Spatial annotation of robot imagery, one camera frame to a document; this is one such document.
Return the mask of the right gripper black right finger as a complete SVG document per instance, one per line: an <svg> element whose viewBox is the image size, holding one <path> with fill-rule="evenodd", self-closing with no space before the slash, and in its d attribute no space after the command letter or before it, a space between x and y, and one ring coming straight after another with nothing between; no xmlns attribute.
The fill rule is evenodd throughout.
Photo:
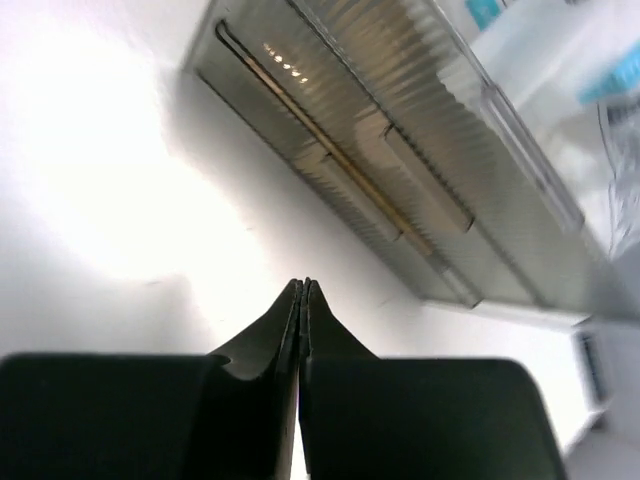
<svg viewBox="0 0 640 480"><path fill-rule="evenodd" d="M318 282L300 310L299 422L313 479L562 479L538 387L510 359L381 358Z"/></svg>

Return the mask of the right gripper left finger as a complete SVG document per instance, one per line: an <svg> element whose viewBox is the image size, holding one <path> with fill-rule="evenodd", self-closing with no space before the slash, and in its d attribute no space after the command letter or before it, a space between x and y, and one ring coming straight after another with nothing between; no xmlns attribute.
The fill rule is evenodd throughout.
<svg viewBox="0 0 640 480"><path fill-rule="evenodd" d="M286 479L303 285L199 355L1 362L5 479Z"/></svg>

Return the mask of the clear acrylic organizer box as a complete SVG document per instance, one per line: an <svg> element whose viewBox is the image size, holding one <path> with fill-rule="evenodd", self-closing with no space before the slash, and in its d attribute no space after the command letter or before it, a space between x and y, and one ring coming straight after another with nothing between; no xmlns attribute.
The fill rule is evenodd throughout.
<svg viewBox="0 0 640 480"><path fill-rule="evenodd" d="M212 1L195 74L418 297L635 317L639 293L607 258L585 209L481 72L487 120L437 70L465 45L432 1ZM274 77L435 247L385 240L329 176L326 150L252 73Z"/></svg>

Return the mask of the beige rose-gold lipstick pen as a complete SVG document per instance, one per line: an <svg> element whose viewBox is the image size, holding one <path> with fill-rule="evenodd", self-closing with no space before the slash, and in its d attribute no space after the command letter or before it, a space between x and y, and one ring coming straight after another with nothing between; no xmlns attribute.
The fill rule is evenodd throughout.
<svg viewBox="0 0 640 480"><path fill-rule="evenodd" d="M385 240L395 242L403 237L423 256L435 254L435 247L413 228L406 216L346 155L325 131L307 114L295 99L270 75L257 60L243 58L252 73L279 99L289 112L326 150L323 159L305 160L305 168L329 176L339 191L354 205Z"/></svg>

